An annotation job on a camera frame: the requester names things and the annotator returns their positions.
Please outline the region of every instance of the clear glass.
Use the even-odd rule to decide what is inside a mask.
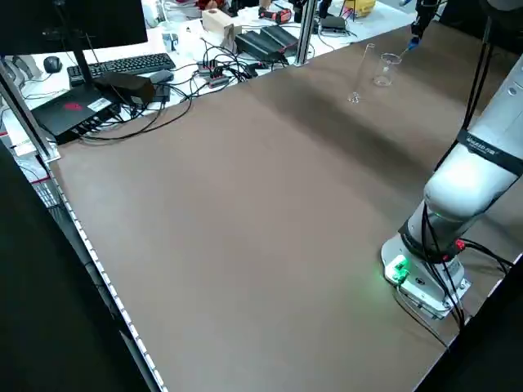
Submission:
[[[392,53],[383,53],[379,59],[378,67],[374,75],[374,84],[380,87],[389,87],[401,57]]]
[[[355,81],[354,85],[352,87],[352,92],[349,94],[347,99],[352,104],[357,104],[361,101],[361,94],[360,94],[360,84],[361,80],[364,78],[364,70],[369,67],[370,59],[372,58],[372,54],[374,51],[374,48],[376,46],[373,43],[368,43],[367,47],[365,48],[365,52],[363,54],[363,57],[361,58],[360,67],[356,71]]]

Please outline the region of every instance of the yellow object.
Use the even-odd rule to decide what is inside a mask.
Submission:
[[[376,5],[376,0],[345,0],[343,3],[343,17],[351,15],[349,10],[355,9],[356,18],[361,16],[367,16],[373,10]]]

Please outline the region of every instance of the keyboard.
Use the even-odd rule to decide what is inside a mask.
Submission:
[[[98,78],[108,71],[139,75],[147,74],[149,72],[157,72],[162,69],[175,68],[175,64],[167,53],[128,57],[126,59],[104,61],[99,64],[89,64],[91,75],[94,78]],[[69,75],[69,83],[71,87],[83,84],[82,73],[80,72],[80,67],[77,65],[74,67],[67,67],[67,74]]]

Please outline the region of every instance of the red object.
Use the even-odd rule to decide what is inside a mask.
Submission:
[[[200,10],[211,10],[213,8],[221,8],[225,4],[225,0],[198,0],[196,5]]]
[[[75,112],[79,112],[79,111],[81,111],[83,109],[83,107],[80,104],[77,104],[75,102],[69,102],[69,103],[64,105],[64,109],[65,110],[72,110],[72,111],[75,111]]]
[[[261,19],[273,20],[278,25],[289,22],[291,20],[292,15],[293,13],[288,8],[285,8],[277,12],[268,11],[264,7],[260,7],[260,9],[258,10],[258,16]]]
[[[460,251],[463,251],[465,250],[465,242],[463,242],[461,239],[457,239],[456,240],[456,247],[460,250]]]

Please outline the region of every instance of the tabletop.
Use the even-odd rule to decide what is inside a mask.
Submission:
[[[376,54],[408,36],[374,38]],[[146,136],[66,145],[51,165],[170,390],[403,392],[440,355],[379,250],[457,134],[481,43],[434,25],[391,87],[365,74],[353,105],[365,43],[205,96]],[[514,62],[493,58],[478,109]],[[519,188],[469,232],[509,259]],[[500,275],[477,254],[462,263],[474,314]]]

